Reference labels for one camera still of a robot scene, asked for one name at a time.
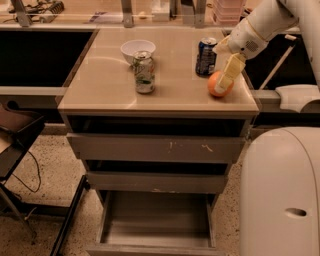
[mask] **aluminum can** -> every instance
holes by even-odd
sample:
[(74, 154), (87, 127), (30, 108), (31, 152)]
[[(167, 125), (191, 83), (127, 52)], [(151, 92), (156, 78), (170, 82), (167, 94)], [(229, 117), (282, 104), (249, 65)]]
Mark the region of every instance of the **aluminum can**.
[(213, 37), (204, 37), (198, 45), (196, 73), (199, 76), (209, 76), (214, 72), (217, 54), (212, 49), (217, 45)]
[(148, 51), (138, 51), (133, 55), (133, 70), (136, 91), (150, 93), (154, 90), (154, 61)]

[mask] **countertop surface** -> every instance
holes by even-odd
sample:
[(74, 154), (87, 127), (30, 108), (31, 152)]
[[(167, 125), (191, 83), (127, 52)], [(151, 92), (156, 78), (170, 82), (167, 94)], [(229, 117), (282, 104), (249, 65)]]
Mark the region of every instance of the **countertop surface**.
[[(134, 27), (101, 28), (78, 69), (59, 110), (73, 112), (233, 112), (257, 113), (252, 94), (239, 76), (232, 92), (215, 98), (207, 89), (208, 78), (195, 73), (198, 43), (203, 37), (223, 38), (219, 28)], [(152, 41), (157, 49), (155, 90), (139, 94), (132, 68), (124, 60), (120, 46), (132, 39)], [(216, 69), (226, 60), (218, 58)]]

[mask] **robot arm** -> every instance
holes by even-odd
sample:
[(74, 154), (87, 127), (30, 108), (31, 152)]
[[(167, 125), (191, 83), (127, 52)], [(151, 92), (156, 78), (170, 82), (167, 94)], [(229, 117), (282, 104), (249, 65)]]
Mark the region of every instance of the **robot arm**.
[(218, 56), (221, 49), (225, 51), (227, 48), (230, 58), (223, 70), (219, 71), (214, 90), (210, 92), (214, 96), (225, 96), (226, 92), (230, 91), (228, 89), (233, 85), (233, 80), (244, 69), (247, 59), (252, 59), (262, 52), (277, 34), (298, 24), (315, 77), (320, 84), (320, 63), (315, 58), (320, 56), (320, 49), (312, 47), (320, 40), (317, 34), (317, 31), (320, 31), (320, 22), (316, 22), (319, 13), (320, 4), (317, 0), (263, 0), (232, 30), (230, 36), (216, 47)]

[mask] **scratch mark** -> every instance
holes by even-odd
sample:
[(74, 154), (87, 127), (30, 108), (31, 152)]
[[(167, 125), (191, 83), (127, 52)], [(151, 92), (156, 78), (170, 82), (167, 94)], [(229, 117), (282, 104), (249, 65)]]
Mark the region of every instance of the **scratch mark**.
[(177, 192), (172, 190), (172, 191), (165, 191), (165, 190), (161, 190), (158, 188), (154, 188), (151, 192), (153, 193), (171, 193), (171, 194), (176, 194)]
[(213, 150), (208, 145), (202, 145), (203, 148), (208, 149), (208, 151), (213, 152)]
[(170, 146), (169, 146), (169, 151), (168, 151), (168, 153), (170, 153), (170, 152), (171, 152), (172, 146), (173, 146), (173, 143), (172, 143), (172, 142), (170, 142)]

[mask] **terrazzo floor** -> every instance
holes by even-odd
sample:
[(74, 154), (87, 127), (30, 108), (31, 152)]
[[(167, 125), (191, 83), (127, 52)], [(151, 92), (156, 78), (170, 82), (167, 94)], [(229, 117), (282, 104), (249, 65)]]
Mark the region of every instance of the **terrazzo floor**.
[[(80, 160), (75, 158), (65, 135), (58, 132), (52, 135), (47, 130), (30, 149), (40, 166), (40, 190), (30, 192), (13, 176), (6, 187), (25, 202), (68, 206), (85, 170)], [(247, 147), (245, 145), (238, 163), (231, 169), (225, 191), (212, 212), (217, 249), (226, 252), (227, 256), (239, 255), (240, 171)], [(36, 164), (29, 154), (19, 164), (15, 175), (36, 189), (39, 182)], [(95, 191), (85, 190), (61, 250), (64, 256), (89, 255), (86, 246), (95, 243), (101, 215), (102, 205)], [(29, 234), (18, 220), (0, 215), (0, 255), (50, 255), (61, 223), (61, 218), (57, 217), (31, 216), (30, 224), (37, 232), (36, 243), (31, 245)]]

